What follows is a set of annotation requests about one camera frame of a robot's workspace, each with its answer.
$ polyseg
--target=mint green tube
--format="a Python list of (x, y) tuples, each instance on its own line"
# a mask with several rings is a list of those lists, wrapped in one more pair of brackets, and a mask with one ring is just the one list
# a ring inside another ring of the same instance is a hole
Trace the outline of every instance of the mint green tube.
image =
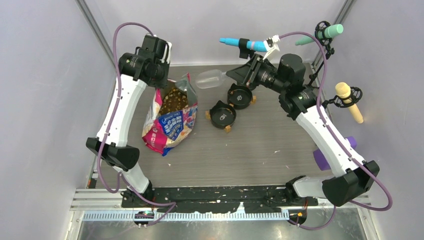
[[(336, 25), (331, 25), (331, 26), (327, 27), (324, 31), (324, 36), (326, 38), (334, 38), (335, 36), (340, 35), (341, 33), (343, 33), (343, 25), (336, 24)], [(323, 34), (321, 32), (318, 33), (318, 38), (320, 38), (320, 39), (323, 38)], [(304, 36), (300, 40), (298, 40), (295, 43), (295, 45), (299, 46), (299, 45), (310, 44), (313, 41), (314, 40), (312, 40), (312, 38), (310, 38), (308, 36)]]

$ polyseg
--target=gray wall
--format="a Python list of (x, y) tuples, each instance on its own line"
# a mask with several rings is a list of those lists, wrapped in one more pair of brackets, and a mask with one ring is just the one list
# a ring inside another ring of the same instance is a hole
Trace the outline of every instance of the gray wall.
[(73, 0), (2, 1), (0, 233), (59, 240), (114, 71)]
[[(312, 33), (322, 21), (333, 21), (345, 0), (86, 0), (99, 26), (111, 43), (116, 27), (124, 22), (148, 26), (154, 34), (173, 44), (172, 64), (223, 65), (245, 63), (239, 49), (220, 38), (263, 41), (293, 31)], [(126, 27), (120, 33), (120, 53), (133, 52), (145, 31)], [(282, 53), (299, 54), (312, 61), (311, 45), (295, 46), (300, 36), (279, 44)]]
[[(338, 82), (363, 89), (358, 104), (365, 122), (357, 124), (346, 109), (331, 108), (335, 125), (355, 136), (358, 152), (380, 166), (379, 179), (393, 196), (393, 208), (375, 212), (382, 239), (421, 239), (423, 147), (423, 2), (359, 0), (333, 43), (326, 92)], [(373, 205), (387, 204), (374, 184)]]

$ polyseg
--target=gray wood tabletop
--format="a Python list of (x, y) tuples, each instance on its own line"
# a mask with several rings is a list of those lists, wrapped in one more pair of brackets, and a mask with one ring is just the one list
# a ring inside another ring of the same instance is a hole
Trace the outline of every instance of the gray wood tabletop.
[[(204, 71), (228, 71), (236, 65), (175, 66), (169, 77), (180, 79), (190, 73), (198, 96), (198, 113), (193, 131), (167, 156), (147, 148), (142, 140), (142, 129), (154, 89), (146, 88), (136, 107), (128, 134), (128, 145), (140, 149), (138, 164), (155, 187), (280, 185), (300, 176), (324, 176), (313, 151), (317, 148), (309, 135), (280, 107), (278, 94), (263, 86), (253, 94), (257, 102), (237, 110), (237, 118), (230, 133), (215, 128), (205, 118), (205, 111), (218, 100), (227, 101), (227, 90), (234, 81), (226, 81), (215, 88), (199, 89), (194, 83)], [(305, 79), (311, 67), (307, 65)], [(117, 172), (103, 163), (106, 182), (116, 185)]]

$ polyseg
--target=purple cable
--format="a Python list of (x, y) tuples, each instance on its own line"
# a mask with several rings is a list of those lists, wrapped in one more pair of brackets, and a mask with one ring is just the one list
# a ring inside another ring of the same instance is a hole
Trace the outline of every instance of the purple cable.
[[(139, 27), (142, 27), (142, 28), (144, 28), (144, 29), (146, 29), (146, 31), (148, 31), (148, 33), (150, 34), (150, 35), (152, 35), (153, 36), (153, 33), (152, 33), (152, 31), (150, 31), (150, 29), (149, 28), (147, 28), (146, 26), (144, 26), (143, 24), (140, 24), (140, 23), (137, 23), (137, 22), (126, 22), (126, 23), (123, 23), (123, 24), (121, 24), (121, 25), (119, 25), (117, 28), (116, 28), (116, 30), (115, 30), (115, 33), (114, 33), (114, 35), (113, 35), (113, 43), (112, 43), (112, 49), (113, 49), (113, 63), (114, 63), (114, 65), (115, 65), (115, 70), (116, 70), (116, 77), (117, 77), (117, 89), (118, 89), (118, 92), (117, 92), (117, 96), (116, 96), (116, 102), (115, 102), (115, 106), (113, 107), (113, 111), (112, 111), (112, 113), (111, 113), (111, 115), (110, 115), (110, 120), (109, 120), (109, 123), (107, 124), (107, 126), (106, 126), (106, 132), (104, 133), (104, 137), (103, 137), (103, 140), (101, 141), (101, 144), (100, 144), (100, 147), (99, 147), (99, 149), (98, 149), (98, 154), (97, 154), (97, 173), (98, 173), (98, 177), (99, 177), (99, 179), (100, 179), (100, 181), (101, 181), (101, 183), (104, 185), (104, 188), (106, 188), (109, 192), (111, 192), (111, 193), (117, 193), (118, 191), (119, 191), (119, 188), (120, 188), (120, 176), (121, 176), (121, 172), (119, 172), (118, 174), (117, 174), (117, 186), (116, 186), (116, 189), (115, 190), (113, 190), (113, 189), (111, 189), (109, 186), (108, 186), (108, 184), (106, 183), (106, 181), (105, 181), (105, 179), (103, 178), (103, 175), (102, 175), (102, 168), (100, 167), (101, 166), (101, 159), (102, 159), (102, 152), (103, 152), (103, 148), (105, 147), (105, 144), (106, 144), (106, 139), (108, 138), (108, 135), (109, 135), (109, 130), (111, 129), (111, 126), (112, 126), (112, 122), (114, 121), (114, 118), (115, 118), (115, 115), (116, 115), (116, 113), (117, 113), (117, 109), (118, 109), (118, 105), (119, 105), (119, 102), (120, 102), (120, 99), (121, 99), (121, 91), (122, 91), (122, 80), (121, 80), (121, 73), (120, 73), (120, 71), (119, 71), (119, 65), (118, 65), (118, 57), (117, 57), (117, 36), (118, 36), (118, 32), (119, 32), (119, 30), (121, 29), (121, 28), (123, 28), (123, 27), (125, 27), (125, 26), (128, 26), (128, 25), (135, 25), (135, 26), (139, 26)], [(125, 182), (125, 184), (127, 185), (127, 186), (129, 186), (129, 188), (140, 198), (140, 199), (142, 199), (143, 201), (145, 201), (146, 203), (148, 203), (148, 204), (151, 204), (151, 205), (154, 205), (154, 206), (159, 206), (159, 207), (166, 207), (166, 206), (171, 206), (169, 209), (168, 209), (168, 211), (166, 211), (165, 212), (165, 214), (163, 214), (160, 218), (158, 218), (157, 220), (155, 220), (155, 221), (153, 221), (153, 222), (151, 222), (151, 223), (149, 223), (149, 224), (147, 224), (146, 225), (146, 227), (148, 227), (148, 226), (152, 226), (152, 225), (155, 225), (156, 223), (158, 223), (162, 218), (164, 218), (175, 206), (176, 206), (176, 202), (170, 202), (170, 203), (154, 203), (154, 202), (151, 202), (151, 201), (149, 201), (149, 200), (147, 200), (147, 199), (145, 199), (142, 195), (140, 195), (139, 193), (138, 193), (138, 191), (136, 191), (129, 183), (128, 183), (128, 181), (124, 178), (124, 176), (122, 176), (122, 179), (123, 179), (123, 181)]]
[(392, 205), (393, 205), (393, 199), (392, 199), (392, 196), (391, 196), (389, 190), (384, 186), (384, 184), (380, 180), (378, 180), (376, 178), (376, 176), (374, 176), (367, 168), (365, 168), (361, 163), (359, 163), (358, 160), (356, 160), (355, 158), (352, 157), (352, 154), (348, 151), (348, 149), (345, 147), (345, 145), (343, 145), (343, 143), (337, 138), (336, 134), (331, 129), (331, 127), (327, 125), (327, 121), (326, 121), (326, 119), (324, 117), (323, 112), (321, 111), (321, 94), (323, 92), (323, 86), (324, 86), (324, 82), (326, 80), (326, 75), (327, 75), (327, 59), (325, 57), (326, 53), (324, 52), (323, 46), (321, 46), (320, 42), (314, 36), (312, 36), (309, 33), (301, 32), (301, 31), (295, 31), (295, 32), (286, 33), (286, 34), (280, 35), (279, 38), (282, 39), (282, 38), (285, 38), (285, 37), (288, 37), (288, 36), (292, 36), (292, 35), (305, 35), (305, 36), (308, 36), (311, 39), (313, 39), (314, 42), (318, 45), (319, 51), (321, 52), (321, 54), (323, 56), (322, 59), (323, 59), (323, 63), (324, 63), (324, 70), (323, 70), (323, 73), (322, 73), (321, 85), (319, 86), (318, 95), (316, 97), (316, 109), (318, 110), (318, 114), (319, 114), (322, 122), (326, 125), (326, 128), (328, 129), (328, 131), (333, 136), (334, 140), (338, 143), (338, 145), (341, 147), (341, 149), (343, 149), (343, 151), (346, 153), (346, 155), (360, 169), (362, 169), (372, 180), (374, 180), (374, 182), (376, 182), (380, 186), (380, 188), (386, 194), (387, 201), (388, 201), (387, 206), (385, 206), (385, 207), (368, 206), (368, 205), (365, 205), (363, 203), (360, 203), (360, 202), (357, 202), (357, 201), (354, 201), (354, 200), (351, 200), (350, 202), (353, 203), (353, 204), (356, 204), (358, 206), (361, 206), (363, 208), (369, 209), (369, 210), (380, 211), (380, 212), (389, 210), (390, 208), (392, 208)]
[[(332, 209), (331, 217), (330, 217), (330, 219), (328, 220), (328, 222), (326, 224), (324, 224), (322, 226), (319, 226), (319, 227), (310, 227), (310, 226), (299, 225), (299, 228), (306, 229), (306, 230), (320, 230), (320, 229), (323, 229), (323, 228), (327, 227), (333, 221), (333, 219), (334, 219), (335, 216), (336, 216), (336, 206), (334, 206), (334, 208)], [(293, 220), (291, 220), (291, 219), (289, 219), (288, 221), (290, 223), (292, 223), (292, 224), (294, 224), (294, 225), (297, 226), (298, 225), (298, 222), (299, 222), (299, 217), (297, 217), (297, 221), (296, 222), (293, 221)]]

